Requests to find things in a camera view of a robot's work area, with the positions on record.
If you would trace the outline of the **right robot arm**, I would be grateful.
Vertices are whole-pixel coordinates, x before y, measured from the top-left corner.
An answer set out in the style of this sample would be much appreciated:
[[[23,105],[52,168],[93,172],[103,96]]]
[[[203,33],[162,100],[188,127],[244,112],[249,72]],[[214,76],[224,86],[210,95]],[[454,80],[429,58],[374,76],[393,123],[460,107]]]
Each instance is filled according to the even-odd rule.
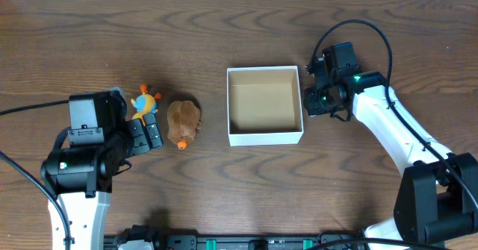
[[[353,56],[331,52],[307,66],[314,86],[305,91],[310,116],[345,110],[378,139],[402,179],[393,216],[343,239],[353,249],[430,249],[477,232],[477,160],[454,154],[413,118],[388,75],[363,71]]]

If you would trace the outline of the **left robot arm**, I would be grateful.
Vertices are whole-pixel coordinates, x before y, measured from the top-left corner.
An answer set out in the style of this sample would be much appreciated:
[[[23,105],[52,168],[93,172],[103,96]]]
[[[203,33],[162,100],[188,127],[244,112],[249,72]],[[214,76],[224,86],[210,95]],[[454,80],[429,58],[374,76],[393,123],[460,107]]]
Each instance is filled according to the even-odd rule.
[[[130,121],[117,117],[100,122],[76,116],[64,133],[70,147],[56,143],[41,167],[54,196],[48,205],[52,247],[103,249],[112,179],[124,172],[129,158],[162,147],[156,118],[148,113]]]

